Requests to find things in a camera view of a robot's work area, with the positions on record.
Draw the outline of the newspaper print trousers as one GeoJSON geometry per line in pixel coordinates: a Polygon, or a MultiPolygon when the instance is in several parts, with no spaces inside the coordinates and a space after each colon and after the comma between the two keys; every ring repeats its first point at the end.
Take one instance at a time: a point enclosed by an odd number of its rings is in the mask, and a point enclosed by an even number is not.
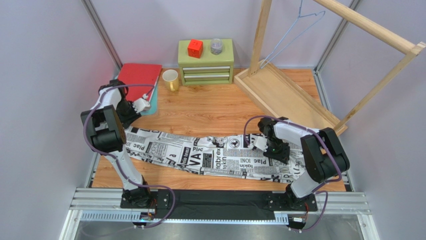
{"type": "Polygon", "coordinates": [[[306,170],[301,147],[291,143],[286,163],[247,146],[245,136],[192,137],[129,127],[130,157],[201,176],[218,176],[290,184],[306,170]]]}

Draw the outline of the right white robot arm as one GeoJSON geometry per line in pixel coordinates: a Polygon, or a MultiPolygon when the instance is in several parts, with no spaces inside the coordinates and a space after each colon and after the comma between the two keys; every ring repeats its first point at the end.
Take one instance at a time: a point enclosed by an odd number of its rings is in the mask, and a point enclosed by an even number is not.
{"type": "Polygon", "coordinates": [[[347,154],[330,127],[307,128],[285,117],[262,117],[257,126],[266,139],[256,141],[254,146],[262,150],[265,157],[287,164],[290,144],[301,149],[305,172],[286,187],[283,198],[290,209],[305,207],[315,190],[333,177],[340,180],[342,173],[350,168],[347,154]]]}

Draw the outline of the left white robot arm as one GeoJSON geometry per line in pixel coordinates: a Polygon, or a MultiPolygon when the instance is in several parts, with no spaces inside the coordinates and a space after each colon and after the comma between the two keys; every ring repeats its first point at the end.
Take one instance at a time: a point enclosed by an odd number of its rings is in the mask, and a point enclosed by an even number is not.
{"type": "Polygon", "coordinates": [[[148,94],[127,100],[129,85],[118,79],[99,88],[96,104],[80,114],[83,136],[92,151],[105,156],[122,181],[122,208],[147,209],[153,196],[143,175],[136,169],[126,149],[125,129],[151,108],[148,94]]]}

